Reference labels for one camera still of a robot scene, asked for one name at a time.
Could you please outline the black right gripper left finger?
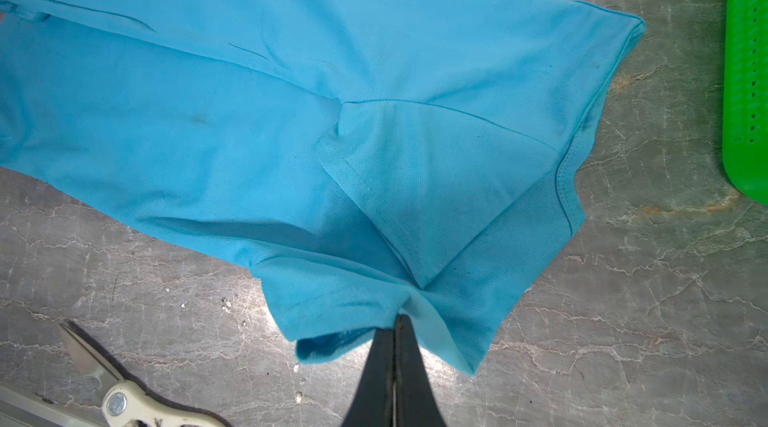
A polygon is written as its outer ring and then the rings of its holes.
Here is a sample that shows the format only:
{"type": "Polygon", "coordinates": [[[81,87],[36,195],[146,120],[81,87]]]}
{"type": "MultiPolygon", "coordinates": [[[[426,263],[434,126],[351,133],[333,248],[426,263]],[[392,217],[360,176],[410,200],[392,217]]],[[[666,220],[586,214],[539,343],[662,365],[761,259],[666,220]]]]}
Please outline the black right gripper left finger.
{"type": "Polygon", "coordinates": [[[394,422],[393,330],[378,330],[342,427],[391,427],[394,422]]]}

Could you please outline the teal t-shirt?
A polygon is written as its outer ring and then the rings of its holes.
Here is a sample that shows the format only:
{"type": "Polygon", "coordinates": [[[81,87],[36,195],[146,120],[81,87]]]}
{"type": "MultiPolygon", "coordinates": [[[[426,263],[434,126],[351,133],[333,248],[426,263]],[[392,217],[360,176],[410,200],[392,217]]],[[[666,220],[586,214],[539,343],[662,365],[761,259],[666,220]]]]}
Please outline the teal t-shirt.
{"type": "Polygon", "coordinates": [[[474,374],[584,219],[635,16],[568,0],[1,0],[1,164],[247,268],[304,363],[399,315],[474,374]]]}

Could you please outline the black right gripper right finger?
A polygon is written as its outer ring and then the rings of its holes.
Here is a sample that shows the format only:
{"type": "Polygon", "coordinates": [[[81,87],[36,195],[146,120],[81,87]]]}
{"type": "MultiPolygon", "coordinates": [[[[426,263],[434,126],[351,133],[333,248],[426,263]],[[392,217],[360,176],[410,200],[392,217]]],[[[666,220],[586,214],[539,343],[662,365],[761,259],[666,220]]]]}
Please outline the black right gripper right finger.
{"type": "Polygon", "coordinates": [[[406,315],[398,316],[394,328],[394,425],[446,427],[406,315]]]}

